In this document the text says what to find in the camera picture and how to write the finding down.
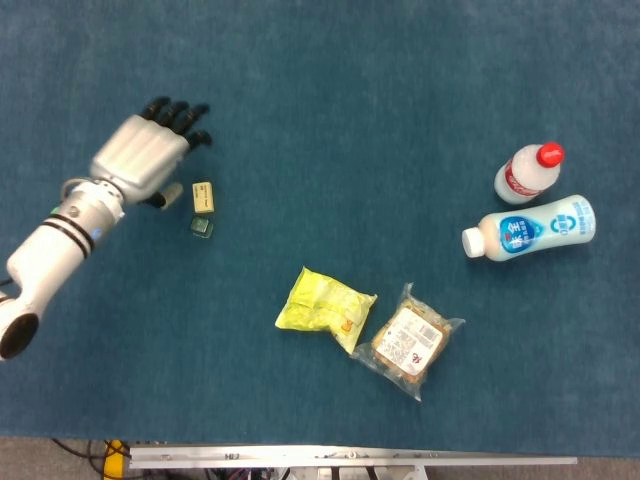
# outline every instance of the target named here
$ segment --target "blue label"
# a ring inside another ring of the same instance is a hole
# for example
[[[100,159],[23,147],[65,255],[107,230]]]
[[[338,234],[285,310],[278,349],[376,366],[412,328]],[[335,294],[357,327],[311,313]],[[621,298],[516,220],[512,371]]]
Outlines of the blue label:
[[[573,208],[576,209],[576,214],[578,215],[578,223],[580,224],[580,235],[587,234],[587,219],[589,220],[589,231],[593,228],[593,213],[591,212],[591,208],[589,204],[585,205],[582,202],[573,202]]]
[[[551,230],[560,235],[567,235],[571,230],[576,228],[576,219],[571,215],[558,214],[551,220]]]
[[[500,243],[509,253],[518,253],[534,244],[544,227],[530,218],[507,217],[500,222]]]

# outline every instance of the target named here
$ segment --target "small green block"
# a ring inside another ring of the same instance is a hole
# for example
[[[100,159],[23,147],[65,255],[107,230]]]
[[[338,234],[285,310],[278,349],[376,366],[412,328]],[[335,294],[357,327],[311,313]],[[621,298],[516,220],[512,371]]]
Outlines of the small green block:
[[[203,238],[209,238],[213,232],[213,224],[206,218],[197,215],[191,220],[191,232]]]

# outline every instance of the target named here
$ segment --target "black stripe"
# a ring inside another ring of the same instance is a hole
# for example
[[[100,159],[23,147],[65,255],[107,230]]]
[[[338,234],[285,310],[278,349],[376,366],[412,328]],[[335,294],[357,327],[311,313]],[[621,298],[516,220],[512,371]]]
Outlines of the black stripe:
[[[367,467],[367,474],[369,474],[369,480],[378,480],[378,474],[376,473],[375,468]]]
[[[49,215],[49,218],[55,218],[57,220],[62,220],[63,222],[67,222],[73,228],[78,230],[82,234],[82,236],[85,238],[85,240],[87,241],[87,243],[91,247],[91,250],[93,251],[93,249],[95,248],[95,245],[93,243],[93,238],[91,238],[91,236],[84,230],[84,228],[82,228],[80,225],[78,225],[73,220],[70,220],[67,217],[63,217],[62,215],[58,215],[57,213],[52,213],[51,215]]]
[[[80,250],[82,250],[82,255],[84,255],[84,258],[87,258],[89,256],[89,252],[87,252],[87,248],[82,244],[82,242],[78,240],[72,232],[64,228],[62,225],[58,225],[53,222],[47,222],[46,220],[42,222],[42,224],[46,225],[47,227],[55,228],[56,230],[59,230],[62,233],[64,233],[67,237],[69,237],[71,240],[76,242],[76,245],[78,245],[80,247]]]

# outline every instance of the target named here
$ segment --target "food package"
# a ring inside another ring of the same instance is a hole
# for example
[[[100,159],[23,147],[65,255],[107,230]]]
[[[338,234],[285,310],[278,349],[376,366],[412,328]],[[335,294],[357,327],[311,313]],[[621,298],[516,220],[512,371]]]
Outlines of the food package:
[[[421,401],[420,387],[428,367],[464,320],[442,317],[411,295],[412,286],[412,283],[404,286],[394,315],[373,341],[359,345],[352,357]]]
[[[329,330],[351,354],[377,298],[303,268],[278,315],[276,327],[304,332]]]

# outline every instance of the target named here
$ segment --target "small yellow block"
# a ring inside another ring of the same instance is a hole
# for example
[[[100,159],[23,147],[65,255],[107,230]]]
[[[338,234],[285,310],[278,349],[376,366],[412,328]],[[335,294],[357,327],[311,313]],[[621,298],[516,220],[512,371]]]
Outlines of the small yellow block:
[[[213,213],[213,187],[211,182],[193,184],[193,208],[196,213]]]

